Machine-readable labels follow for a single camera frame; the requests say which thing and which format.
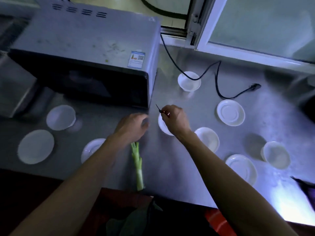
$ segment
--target green onion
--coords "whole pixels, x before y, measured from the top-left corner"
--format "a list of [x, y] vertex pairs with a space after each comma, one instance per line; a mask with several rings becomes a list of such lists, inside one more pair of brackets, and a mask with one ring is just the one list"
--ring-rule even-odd
[[137, 190], [143, 190], [143, 178], [142, 178], [142, 158], [139, 154], [139, 142], [131, 143], [132, 158], [134, 159], [136, 174], [137, 174]]

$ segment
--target stainless steel countertop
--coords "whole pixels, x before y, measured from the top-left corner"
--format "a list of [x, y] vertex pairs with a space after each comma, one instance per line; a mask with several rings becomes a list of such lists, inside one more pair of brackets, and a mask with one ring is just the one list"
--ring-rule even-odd
[[[177, 56], [176, 61], [183, 70], [199, 75], [214, 61], [192, 50], [170, 47], [170, 51], [174, 57]], [[186, 149], [158, 126], [159, 112], [155, 104], [159, 107], [176, 104], [186, 111], [192, 130], [209, 127], [218, 134], [220, 147], [216, 154], [222, 160], [233, 154], [243, 154], [252, 160], [258, 172], [254, 188], [285, 220], [315, 226], [312, 207], [290, 178], [294, 176], [315, 182], [315, 124], [296, 106], [297, 99], [313, 89], [306, 85], [304, 79], [223, 62], [219, 72], [219, 89], [224, 96], [234, 96], [254, 82], [262, 85], [258, 91], [245, 93], [236, 99], [243, 106], [246, 119], [242, 125], [230, 127], [222, 123], [215, 112], [221, 99], [215, 91], [214, 71], [215, 68], [208, 71], [197, 91], [183, 92], [177, 84], [179, 71], [161, 46], [149, 110], [150, 127], [140, 140], [146, 186], [143, 193], [216, 207]], [[65, 131], [50, 130], [45, 116], [38, 123], [13, 119], [0, 121], [0, 168], [66, 179], [81, 166], [81, 152], [89, 141], [107, 137], [123, 116], [139, 111], [70, 100], [56, 94], [47, 112], [60, 104], [69, 104], [77, 112], [77, 122]], [[18, 143], [28, 132], [36, 129], [50, 131], [55, 138], [55, 147], [45, 161], [26, 165], [17, 157]], [[292, 161], [288, 169], [277, 170], [262, 161], [260, 149], [266, 141], [277, 141], [286, 146]], [[136, 190], [136, 174], [129, 148], [119, 153], [103, 186]]]

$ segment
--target white bowl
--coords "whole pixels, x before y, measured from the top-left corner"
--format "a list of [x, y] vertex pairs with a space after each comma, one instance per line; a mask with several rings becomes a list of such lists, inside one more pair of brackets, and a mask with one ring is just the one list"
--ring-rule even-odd
[[81, 163], [84, 163], [90, 156], [92, 156], [93, 153], [96, 152], [105, 142], [105, 140], [105, 138], [97, 138], [86, 144], [81, 154]]
[[208, 127], [200, 127], [195, 130], [195, 134], [199, 139], [213, 152], [215, 153], [220, 145], [219, 137], [212, 129]]
[[260, 152], [264, 161], [277, 169], [286, 169], [290, 164], [290, 154], [278, 142], [267, 142]]
[[60, 131], [73, 126], [76, 119], [76, 112], [73, 107], [69, 105], [59, 105], [48, 113], [46, 123], [52, 130]]
[[158, 125], [160, 127], [160, 129], [166, 133], [167, 135], [173, 136], [173, 134], [171, 134], [171, 132], [169, 131], [169, 129], [167, 128], [165, 122], [163, 121], [162, 115], [160, 114], [158, 116]]
[[[185, 71], [184, 73], [193, 79], [199, 78], [199, 76], [194, 72]], [[178, 82], [179, 86], [186, 92], [195, 91], [195, 90], [199, 89], [199, 87], [201, 85], [201, 79], [191, 80], [191, 79], [188, 79], [182, 73], [178, 76], [177, 82]]]
[[21, 140], [18, 146], [18, 158], [26, 164], [36, 164], [50, 155], [53, 145], [53, 135], [49, 131], [32, 131]]
[[239, 126], [245, 120], [243, 107], [234, 100], [226, 99], [221, 101], [218, 104], [217, 113], [221, 121], [229, 126]]
[[257, 170], [250, 159], [243, 155], [235, 154], [231, 155], [225, 163], [250, 185], [255, 184], [257, 180]]

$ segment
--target forearm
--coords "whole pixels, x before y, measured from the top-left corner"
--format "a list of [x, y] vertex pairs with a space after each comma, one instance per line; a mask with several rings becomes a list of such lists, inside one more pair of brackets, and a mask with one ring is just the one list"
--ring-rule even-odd
[[99, 195], [106, 172], [125, 144], [110, 136], [12, 235], [75, 235]]
[[178, 139], [190, 153], [218, 208], [238, 235], [296, 235], [273, 207], [191, 132]]

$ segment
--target left hand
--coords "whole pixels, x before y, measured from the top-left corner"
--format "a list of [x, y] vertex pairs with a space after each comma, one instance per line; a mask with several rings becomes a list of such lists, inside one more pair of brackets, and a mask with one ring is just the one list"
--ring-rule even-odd
[[149, 127], [148, 122], [142, 125], [142, 121], [148, 117], [148, 115], [141, 113], [130, 114], [120, 120], [114, 134], [122, 138], [125, 144], [136, 142]]

